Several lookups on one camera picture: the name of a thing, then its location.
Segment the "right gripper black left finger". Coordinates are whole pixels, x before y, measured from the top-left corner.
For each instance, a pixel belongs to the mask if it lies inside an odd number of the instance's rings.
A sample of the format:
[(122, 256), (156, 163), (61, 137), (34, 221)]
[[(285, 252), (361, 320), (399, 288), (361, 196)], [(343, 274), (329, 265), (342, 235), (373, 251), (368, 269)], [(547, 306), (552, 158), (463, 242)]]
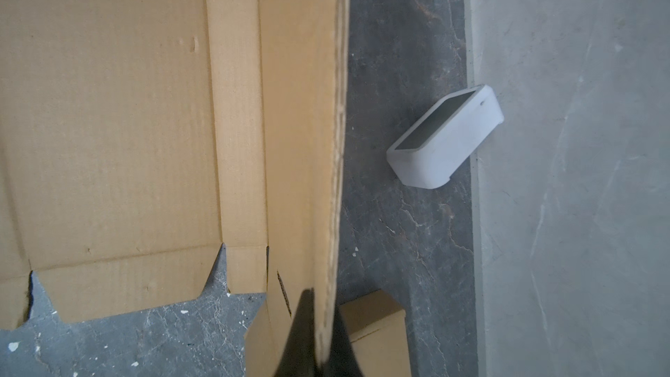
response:
[(307, 377), (317, 375), (314, 335), (314, 293), (304, 290), (295, 312), (284, 352), (275, 377)]

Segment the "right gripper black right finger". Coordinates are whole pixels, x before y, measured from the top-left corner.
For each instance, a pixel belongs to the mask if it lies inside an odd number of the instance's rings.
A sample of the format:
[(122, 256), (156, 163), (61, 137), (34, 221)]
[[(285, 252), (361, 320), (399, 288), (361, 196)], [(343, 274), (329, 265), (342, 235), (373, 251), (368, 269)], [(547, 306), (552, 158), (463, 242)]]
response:
[(327, 363), (323, 366), (323, 375), (363, 377), (340, 313), (334, 314), (331, 352)]

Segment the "cardboard box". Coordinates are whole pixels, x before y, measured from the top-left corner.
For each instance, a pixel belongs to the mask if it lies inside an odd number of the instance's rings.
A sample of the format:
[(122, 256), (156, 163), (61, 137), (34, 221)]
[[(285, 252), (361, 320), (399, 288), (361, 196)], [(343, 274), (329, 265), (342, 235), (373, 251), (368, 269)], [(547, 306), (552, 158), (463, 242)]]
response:
[(374, 291), (341, 305), (340, 313), (364, 376), (412, 375), (406, 311), (390, 294)]

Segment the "cardboard sheet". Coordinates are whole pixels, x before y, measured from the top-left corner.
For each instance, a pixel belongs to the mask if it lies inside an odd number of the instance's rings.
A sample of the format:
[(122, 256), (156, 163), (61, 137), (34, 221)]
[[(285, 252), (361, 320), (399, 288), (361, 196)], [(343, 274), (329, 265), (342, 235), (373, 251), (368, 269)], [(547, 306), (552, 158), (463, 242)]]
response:
[(251, 375), (336, 312), (349, 0), (1, 0), (1, 327), (264, 293)]

